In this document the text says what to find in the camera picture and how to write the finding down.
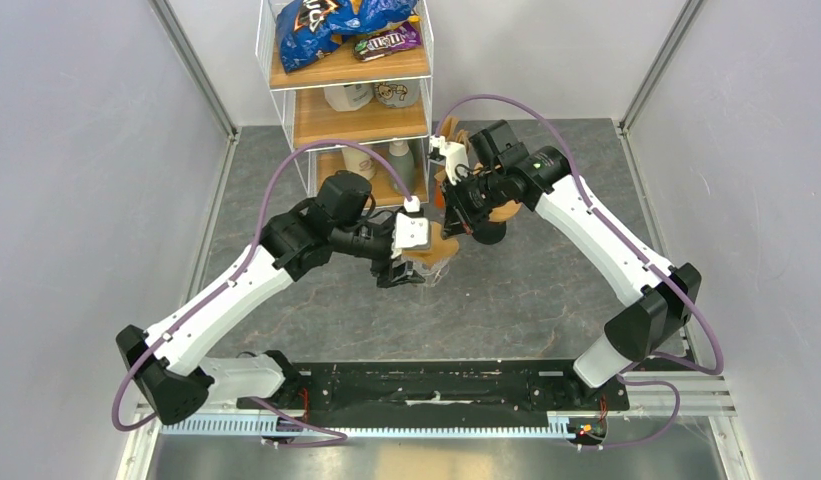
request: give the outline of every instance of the cup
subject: cup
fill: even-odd
[[[342,160],[345,162],[345,169],[356,173],[366,180],[371,180],[375,176],[375,161],[365,152],[351,148],[342,147]]]
[[[375,97],[390,108],[409,107],[419,100],[422,86],[419,80],[390,80],[375,83]]]

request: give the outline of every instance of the wooden shelf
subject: wooden shelf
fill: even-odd
[[[378,153],[386,157],[386,149],[375,149]],[[325,179],[339,170],[345,170],[345,162],[342,160],[341,151],[330,151],[319,154],[317,162],[318,176],[317,188],[321,188]],[[404,204],[404,197],[400,193],[395,193],[389,186],[390,176],[380,163],[375,165],[376,173],[369,182],[372,184],[372,195],[375,197],[378,207],[391,207]],[[425,191],[425,171],[423,165],[416,159],[416,185],[413,187],[413,195],[419,197],[419,201],[427,203],[428,194]]]
[[[389,108],[376,98],[354,112],[337,112],[325,100],[324,90],[299,90],[295,98],[295,147],[325,138],[371,142],[428,134],[424,99],[405,108]]]
[[[388,78],[426,77],[431,74],[425,47],[405,50],[370,62],[354,58],[354,40],[348,40],[335,52],[300,70],[286,73],[280,63],[277,45],[272,59],[271,88],[307,88],[337,83],[356,83]]]

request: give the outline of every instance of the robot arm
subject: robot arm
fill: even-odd
[[[369,221],[374,204],[361,218],[370,196],[371,185],[359,175],[329,177],[315,198],[269,220],[247,269],[236,280],[234,272],[246,261],[250,245],[178,311],[144,332],[131,325],[119,333],[116,343],[128,367],[151,345],[164,341],[134,377],[163,424],[178,423],[205,403],[271,397],[297,375],[279,352],[235,359],[206,355],[258,305],[327,263],[333,252],[372,260],[371,272],[381,288],[423,281],[412,263],[398,260],[402,251],[429,244],[430,224],[419,200],[405,202],[404,209],[376,224]],[[174,335],[168,333],[178,318],[225,283],[227,288]]]
[[[433,159],[445,163],[448,180],[444,235],[489,231],[490,212],[509,201],[524,204],[560,229],[598,268],[625,307],[574,363],[574,373],[598,388],[632,362],[641,362],[689,320],[683,302],[648,267],[654,266],[695,298],[701,276],[690,264],[674,267],[637,239],[595,197],[581,178],[591,206],[576,187],[568,160],[555,148],[529,154],[510,126],[499,121],[473,135],[470,142],[482,168],[468,166],[463,145],[442,137],[431,141]],[[650,259],[639,258],[595,213],[600,211]]]

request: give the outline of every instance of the red wire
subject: red wire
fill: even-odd
[[[601,408],[601,412],[599,413],[598,423],[601,424],[602,427],[606,427],[607,425],[607,397],[604,395],[601,396],[601,400],[599,400],[599,407]]]
[[[298,392],[298,396],[304,400],[304,421],[310,421],[310,393],[307,392],[306,388],[301,388],[301,392]]]

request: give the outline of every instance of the white wall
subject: white wall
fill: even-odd
[[[821,2],[707,2],[633,140],[757,473],[821,478]]]
[[[113,478],[115,335],[182,300],[225,143],[147,2],[0,1],[0,480]]]
[[[261,0],[169,0],[239,125],[278,123],[254,57]],[[550,118],[619,118],[684,0],[428,0],[434,113],[470,93],[527,102]],[[516,118],[483,103],[463,118]]]

